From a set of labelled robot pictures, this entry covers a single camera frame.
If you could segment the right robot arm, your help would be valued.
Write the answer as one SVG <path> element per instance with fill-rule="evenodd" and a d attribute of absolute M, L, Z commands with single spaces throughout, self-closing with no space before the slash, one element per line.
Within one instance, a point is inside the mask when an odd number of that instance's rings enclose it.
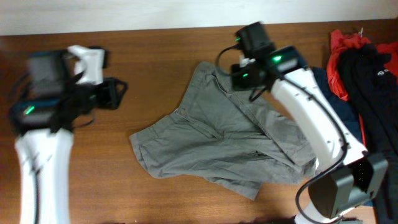
<path fill-rule="evenodd" d="M 376 197 L 387 160 L 369 154 L 320 91 L 308 63 L 293 46 L 276 49 L 260 22 L 236 32 L 236 49 L 249 59 L 231 74 L 233 89 L 251 90 L 250 101 L 268 91 L 290 113 L 319 163 L 319 173 L 299 188 L 310 202 L 298 206 L 294 223 L 340 223 L 343 215 Z"/>

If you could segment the grey shorts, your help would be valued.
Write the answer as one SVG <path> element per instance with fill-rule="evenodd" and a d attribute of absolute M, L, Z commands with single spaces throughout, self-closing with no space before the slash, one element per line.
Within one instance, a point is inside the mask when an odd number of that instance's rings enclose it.
<path fill-rule="evenodd" d="M 199 63 L 179 107 L 130 137 L 137 161 L 152 177 L 194 175 L 249 199 L 264 183 L 313 177 L 316 158 L 296 122 L 248 98 Z"/>

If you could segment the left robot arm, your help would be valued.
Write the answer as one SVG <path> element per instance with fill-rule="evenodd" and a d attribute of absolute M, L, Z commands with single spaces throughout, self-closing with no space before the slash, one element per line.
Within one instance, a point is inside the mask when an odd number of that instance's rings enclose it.
<path fill-rule="evenodd" d="M 34 52 L 8 117 L 17 133 L 21 173 L 21 223 L 69 223 L 70 154 L 75 120 L 96 109 L 116 110 L 128 85 L 104 77 L 108 51 L 73 45 Z"/>

